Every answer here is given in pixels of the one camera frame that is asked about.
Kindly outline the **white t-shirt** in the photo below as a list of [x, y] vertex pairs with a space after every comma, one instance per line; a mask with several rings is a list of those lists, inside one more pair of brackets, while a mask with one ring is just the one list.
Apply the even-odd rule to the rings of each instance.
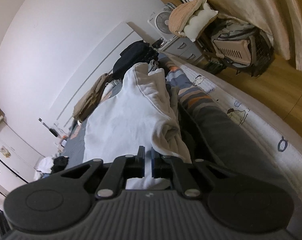
[[128, 179], [127, 189], [163, 190], [170, 182], [153, 178], [151, 150], [190, 163], [182, 141], [176, 111], [170, 106], [163, 69], [148, 71], [146, 63], [133, 65], [125, 74], [122, 88], [102, 102], [86, 120], [83, 161], [99, 158], [112, 163], [117, 157], [146, 151], [145, 175]]

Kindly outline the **black clothes pile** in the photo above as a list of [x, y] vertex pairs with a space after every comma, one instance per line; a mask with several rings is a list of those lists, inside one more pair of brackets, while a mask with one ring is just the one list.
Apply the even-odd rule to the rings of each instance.
[[66, 156], [59, 156], [58, 158], [54, 159], [53, 166], [51, 167], [51, 173], [55, 174], [60, 171], [65, 170], [69, 163], [69, 158]]

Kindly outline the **stack of folded clothes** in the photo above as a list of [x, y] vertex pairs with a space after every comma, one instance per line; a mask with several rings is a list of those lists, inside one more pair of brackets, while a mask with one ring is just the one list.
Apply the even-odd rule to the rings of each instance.
[[177, 87], [177, 99], [192, 115], [208, 114], [219, 107], [169, 57], [159, 54], [144, 41], [136, 41], [124, 49], [114, 64], [113, 77], [122, 80], [121, 88], [105, 102], [115, 115], [173, 115], [173, 98], [167, 88]]

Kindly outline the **folded brown blanket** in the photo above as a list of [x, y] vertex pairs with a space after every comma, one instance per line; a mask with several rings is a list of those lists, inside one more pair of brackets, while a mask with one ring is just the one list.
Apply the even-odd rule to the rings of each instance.
[[113, 74], [102, 74], [76, 103], [72, 114], [76, 121], [83, 122], [94, 111], [100, 103], [106, 84], [113, 80], [112, 76]]

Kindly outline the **light grey hoodie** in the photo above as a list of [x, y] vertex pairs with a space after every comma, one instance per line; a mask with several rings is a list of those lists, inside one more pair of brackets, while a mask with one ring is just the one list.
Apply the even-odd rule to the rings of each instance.
[[39, 180], [43, 178], [44, 175], [50, 174], [52, 172], [51, 168], [54, 165], [55, 157], [45, 157], [39, 161], [38, 165], [35, 168], [35, 174], [33, 180]]

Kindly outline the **white bed headboard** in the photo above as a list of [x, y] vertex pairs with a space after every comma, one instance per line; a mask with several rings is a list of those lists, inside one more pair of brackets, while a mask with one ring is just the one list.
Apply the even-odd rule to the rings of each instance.
[[76, 69], [50, 108], [53, 126], [67, 132], [72, 124], [73, 109], [102, 74], [112, 72], [120, 53], [135, 41], [142, 40], [131, 24], [120, 23], [91, 51]]

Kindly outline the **white wardrobe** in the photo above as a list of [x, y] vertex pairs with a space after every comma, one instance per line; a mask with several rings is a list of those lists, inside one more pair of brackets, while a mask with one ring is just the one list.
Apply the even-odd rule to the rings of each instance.
[[34, 181], [44, 156], [21, 139], [5, 122], [0, 123], [0, 192], [4, 196]]

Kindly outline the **grey bedside cabinet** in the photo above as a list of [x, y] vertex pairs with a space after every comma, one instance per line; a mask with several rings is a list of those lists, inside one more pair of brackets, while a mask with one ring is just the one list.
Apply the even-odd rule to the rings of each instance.
[[201, 50], [188, 38], [175, 37], [166, 43], [161, 50], [165, 53], [175, 55], [188, 63], [197, 64], [203, 59]]

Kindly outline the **white patterned mattress sheet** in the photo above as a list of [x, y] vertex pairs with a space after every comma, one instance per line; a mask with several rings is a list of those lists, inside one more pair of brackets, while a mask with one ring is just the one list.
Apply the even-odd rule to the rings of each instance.
[[288, 180], [302, 200], [302, 138], [276, 113], [240, 89], [186, 61], [170, 57], [241, 127]]

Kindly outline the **pet carrier bag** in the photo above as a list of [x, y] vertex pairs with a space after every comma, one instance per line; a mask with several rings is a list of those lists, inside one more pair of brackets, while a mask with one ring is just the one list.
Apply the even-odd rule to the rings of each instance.
[[216, 19], [199, 37], [204, 58], [209, 62], [204, 69], [218, 74], [232, 68], [258, 77], [271, 63], [273, 47], [267, 34], [258, 27], [231, 20]]

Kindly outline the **white box fan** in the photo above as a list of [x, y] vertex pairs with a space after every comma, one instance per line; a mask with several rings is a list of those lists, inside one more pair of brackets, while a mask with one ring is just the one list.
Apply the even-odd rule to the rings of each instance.
[[148, 19], [148, 23], [155, 29], [155, 31], [166, 41], [171, 41], [175, 35], [169, 30], [169, 17], [171, 12], [175, 9], [175, 5], [167, 3], [164, 7], [153, 12]]

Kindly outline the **white cushion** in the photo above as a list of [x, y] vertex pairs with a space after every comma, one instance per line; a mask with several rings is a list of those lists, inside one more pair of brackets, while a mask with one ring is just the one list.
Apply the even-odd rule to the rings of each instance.
[[195, 42], [204, 29], [216, 19], [217, 15], [218, 11], [213, 10], [207, 2], [202, 3], [184, 26], [184, 34], [191, 42]]

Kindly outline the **peach waffle blanket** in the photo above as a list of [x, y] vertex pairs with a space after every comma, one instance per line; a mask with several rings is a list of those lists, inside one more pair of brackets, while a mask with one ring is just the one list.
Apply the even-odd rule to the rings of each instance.
[[206, 2], [207, 0], [192, 0], [176, 7], [169, 16], [168, 27], [170, 32], [178, 37], [186, 37], [183, 29], [188, 20]]

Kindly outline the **beige curtain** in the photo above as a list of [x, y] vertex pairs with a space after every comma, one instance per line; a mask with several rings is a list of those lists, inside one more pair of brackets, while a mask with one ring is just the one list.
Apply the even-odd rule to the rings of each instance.
[[277, 54], [302, 72], [302, 0], [208, 0], [222, 14], [249, 22], [272, 38]]

